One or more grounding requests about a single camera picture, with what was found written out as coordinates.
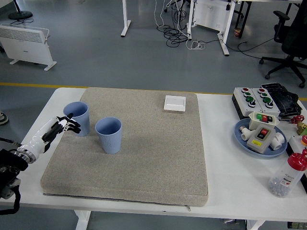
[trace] clear plastic bottle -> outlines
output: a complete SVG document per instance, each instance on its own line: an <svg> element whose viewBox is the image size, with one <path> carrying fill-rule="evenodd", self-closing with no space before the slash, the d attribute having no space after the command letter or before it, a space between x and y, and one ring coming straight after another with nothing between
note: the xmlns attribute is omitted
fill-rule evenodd
<svg viewBox="0 0 307 230"><path fill-rule="evenodd" d="M307 169L307 149L293 153L269 180L269 191L280 198L287 197Z"/></svg>

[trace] blue cup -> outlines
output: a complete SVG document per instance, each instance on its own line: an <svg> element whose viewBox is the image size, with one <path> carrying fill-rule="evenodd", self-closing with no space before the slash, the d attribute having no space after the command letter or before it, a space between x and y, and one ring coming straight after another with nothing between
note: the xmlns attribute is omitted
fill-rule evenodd
<svg viewBox="0 0 307 230"><path fill-rule="evenodd" d="M100 119L95 125L95 130L106 153L115 154L120 150L122 123L118 118L105 117Z"/></svg>
<svg viewBox="0 0 307 230"><path fill-rule="evenodd" d="M63 113L67 116L73 113L73 119L78 122L80 126L80 133L75 133L78 137L84 137L90 132L90 112L89 107L84 102L72 102L65 106Z"/></svg>

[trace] bottle label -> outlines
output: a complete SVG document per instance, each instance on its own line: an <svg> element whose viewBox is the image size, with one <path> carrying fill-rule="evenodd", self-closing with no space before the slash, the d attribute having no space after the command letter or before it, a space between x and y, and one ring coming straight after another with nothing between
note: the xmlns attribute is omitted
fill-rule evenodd
<svg viewBox="0 0 307 230"><path fill-rule="evenodd" d="M289 176L288 174L285 174L280 184L285 187L288 187L293 180L294 180L294 177Z"/></svg>

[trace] small box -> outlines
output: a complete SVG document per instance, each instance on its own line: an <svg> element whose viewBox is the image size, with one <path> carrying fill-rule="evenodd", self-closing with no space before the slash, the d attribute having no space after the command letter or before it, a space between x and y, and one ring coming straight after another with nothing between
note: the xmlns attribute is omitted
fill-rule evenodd
<svg viewBox="0 0 307 230"><path fill-rule="evenodd" d="M261 124L266 124L267 126L274 128L280 122L276 119L274 115L264 114L260 112L252 112L248 116L250 117L250 122L248 126L249 130L255 130Z"/></svg>
<svg viewBox="0 0 307 230"><path fill-rule="evenodd" d="M186 110L186 97L165 96L164 109L184 112Z"/></svg>

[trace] table leg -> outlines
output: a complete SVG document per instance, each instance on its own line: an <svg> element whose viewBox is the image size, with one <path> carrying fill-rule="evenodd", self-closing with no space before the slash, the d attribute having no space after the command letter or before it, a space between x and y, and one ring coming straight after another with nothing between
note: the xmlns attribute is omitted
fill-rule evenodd
<svg viewBox="0 0 307 230"><path fill-rule="evenodd" d="M218 39L220 41L220 44L221 44L221 47L222 47L222 50L223 50L225 56L229 56L229 52L228 52L228 49L227 49L227 46L226 46L226 42L227 42L227 37L228 37L228 33L229 33L230 23L231 23L231 20L232 20L232 17L234 15L234 11L235 11L235 5L236 4L233 1L231 1L229 15L228 15L228 19L227 19L227 25L226 25L225 31L224 32L219 32L217 34L217 37L218 37Z"/></svg>
<svg viewBox="0 0 307 230"><path fill-rule="evenodd" d="M126 0L123 0L123 12L124 12L124 30L121 33L121 37L125 37L130 26L131 20L127 20L127 3Z"/></svg>
<svg viewBox="0 0 307 230"><path fill-rule="evenodd" d="M265 220L247 220L247 230L258 230Z"/></svg>
<svg viewBox="0 0 307 230"><path fill-rule="evenodd" d="M248 13L249 13L250 6L251 6L251 1L247 1L246 3L248 4L248 8L246 9L246 13L245 13L245 17L244 17L244 20L243 20L243 24L242 24L242 28L241 28L239 38L241 38L242 35L243 35L244 27L245 27L246 21L248 19Z"/></svg>
<svg viewBox="0 0 307 230"><path fill-rule="evenodd" d="M189 40L192 39L191 27L192 27L193 13L194 13L194 0L192 0L190 4L189 22L187 23L187 32L189 34L188 37Z"/></svg>
<svg viewBox="0 0 307 230"><path fill-rule="evenodd" d="M75 210L75 213L79 218L76 230L86 230L91 211Z"/></svg>
<svg viewBox="0 0 307 230"><path fill-rule="evenodd" d="M243 6L244 6L244 2L241 2L240 10L239 10L239 12L238 12L238 17L237 17L237 19L236 19L235 28L237 28L238 25L239 25L239 21L240 21L241 15L242 15Z"/></svg>

